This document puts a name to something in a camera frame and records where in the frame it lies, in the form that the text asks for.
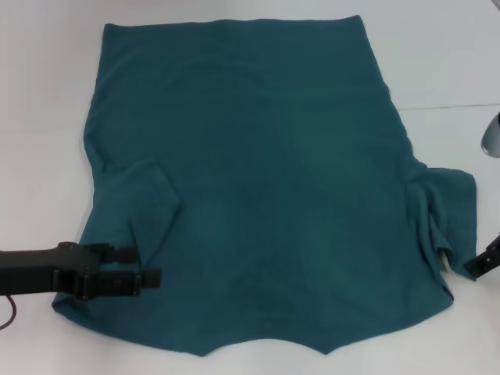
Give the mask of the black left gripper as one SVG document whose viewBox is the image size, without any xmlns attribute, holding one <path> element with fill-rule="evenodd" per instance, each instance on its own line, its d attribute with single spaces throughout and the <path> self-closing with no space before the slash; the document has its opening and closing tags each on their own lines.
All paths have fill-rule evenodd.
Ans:
<svg viewBox="0 0 500 375">
<path fill-rule="evenodd" d="M 73 242 L 47 250 L 1 252 L 1 295 L 60 292 L 91 300 L 97 297 L 139 296 L 159 288 L 161 269 L 102 271 L 100 264 L 136 264 L 135 247 L 97 244 L 95 249 Z"/>
</svg>

